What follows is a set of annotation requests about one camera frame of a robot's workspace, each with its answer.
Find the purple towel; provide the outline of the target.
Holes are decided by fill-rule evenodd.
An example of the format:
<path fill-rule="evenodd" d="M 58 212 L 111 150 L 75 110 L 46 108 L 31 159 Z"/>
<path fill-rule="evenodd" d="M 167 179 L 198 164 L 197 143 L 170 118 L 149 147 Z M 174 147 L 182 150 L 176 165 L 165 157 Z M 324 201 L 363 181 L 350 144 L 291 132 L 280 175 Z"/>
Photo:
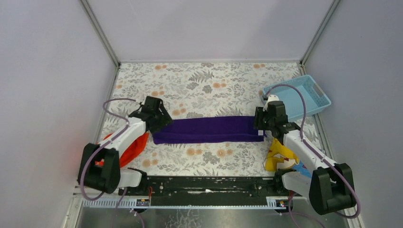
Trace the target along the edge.
<path fill-rule="evenodd" d="M 266 133 L 253 127 L 253 116 L 177 119 L 153 134 L 155 144 L 262 142 Z"/>

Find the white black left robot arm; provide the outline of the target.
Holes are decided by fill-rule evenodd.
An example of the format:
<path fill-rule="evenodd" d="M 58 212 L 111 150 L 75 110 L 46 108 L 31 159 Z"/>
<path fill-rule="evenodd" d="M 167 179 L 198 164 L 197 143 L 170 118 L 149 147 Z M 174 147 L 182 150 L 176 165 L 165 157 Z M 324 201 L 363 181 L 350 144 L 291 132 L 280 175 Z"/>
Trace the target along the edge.
<path fill-rule="evenodd" d="M 143 186 L 146 180 L 144 171 L 124 168 L 123 157 L 129 161 L 135 158 L 126 150 L 147 133 L 157 133 L 173 123 L 160 98 L 147 96 L 144 102 L 139 103 L 139 108 L 128 116 L 109 111 L 107 106 L 110 102 L 105 101 L 103 109 L 109 115 L 122 119 L 124 125 L 104 140 L 84 147 L 77 177 L 83 195 L 86 187 L 101 194 L 111 194 L 116 189 Z"/>

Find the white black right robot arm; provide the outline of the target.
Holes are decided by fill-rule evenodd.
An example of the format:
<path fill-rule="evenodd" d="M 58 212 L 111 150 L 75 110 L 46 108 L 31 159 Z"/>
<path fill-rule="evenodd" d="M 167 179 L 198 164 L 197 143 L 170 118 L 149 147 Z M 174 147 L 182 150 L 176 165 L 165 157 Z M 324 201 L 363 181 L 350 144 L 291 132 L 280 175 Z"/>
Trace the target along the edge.
<path fill-rule="evenodd" d="M 356 214 L 360 213 L 361 204 L 354 189 L 351 168 L 346 163 L 328 158 L 307 140 L 303 126 L 288 120 L 282 101 L 271 101 L 264 107 L 256 107 L 254 128 L 270 131 L 308 169 L 310 178 L 297 171 L 282 174 L 285 189 L 306 197 L 319 215 L 348 208 L 356 208 Z"/>

